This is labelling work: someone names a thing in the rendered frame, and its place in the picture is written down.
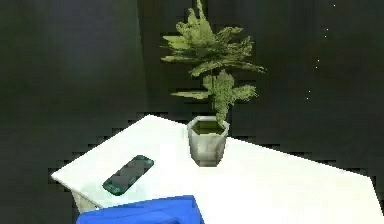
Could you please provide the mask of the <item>green house plant grey pot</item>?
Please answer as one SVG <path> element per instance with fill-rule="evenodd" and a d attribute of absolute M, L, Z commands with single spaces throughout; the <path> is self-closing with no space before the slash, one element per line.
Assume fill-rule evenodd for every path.
<path fill-rule="evenodd" d="M 188 10 L 184 22 L 176 24 L 177 33 L 164 37 L 170 54 L 161 58 L 166 63 L 186 63 L 193 68 L 189 74 L 202 80 L 197 91 L 179 91 L 177 97 L 208 99 L 212 115 L 196 116 L 187 124 L 191 159 L 200 167 L 217 166 L 225 152 L 230 124 L 227 115 L 238 101 L 248 101 L 257 95 L 253 85 L 237 86 L 231 68 L 265 73 L 266 69 L 247 60 L 252 55 L 254 41 L 250 37 L 237 40 L 243 31 L 238 26 L 226 26 L 215 32 L 209 23 L 201 0 Z"/>

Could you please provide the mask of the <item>dark green remote control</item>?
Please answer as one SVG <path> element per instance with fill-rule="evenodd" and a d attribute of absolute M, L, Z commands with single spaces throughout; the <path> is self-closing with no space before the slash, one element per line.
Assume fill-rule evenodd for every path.
<path fill-rule="evenodd" d="M 104 181 L 104 190 L 114 196 L 123 195 L 135 182 L 146 174 L 154 161 L 144 155 L 136 155 L 127 164 Z"/>

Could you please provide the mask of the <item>white table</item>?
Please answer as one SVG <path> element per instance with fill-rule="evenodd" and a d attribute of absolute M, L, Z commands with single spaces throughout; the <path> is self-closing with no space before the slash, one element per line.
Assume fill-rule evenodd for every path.
<path fill-rule="evenodd" d="M 153 167 L 125 194 L 103 182 L 136 155 Z M 230 138 L 216 167 L 191 159 L 185 125 L 147 115 L 65 165 L 53 179 L 80 211 L 194 196 L 205 224 L 384 224 L 369 177 Z"/>

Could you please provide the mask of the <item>blue box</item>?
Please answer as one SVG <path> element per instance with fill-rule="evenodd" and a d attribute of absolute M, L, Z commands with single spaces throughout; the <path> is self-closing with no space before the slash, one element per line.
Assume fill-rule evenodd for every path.
<path fill-rule="evenodd" d="M 192 195 L 145 200 L 81 214 L 75 224 L 205 224 Z"/>

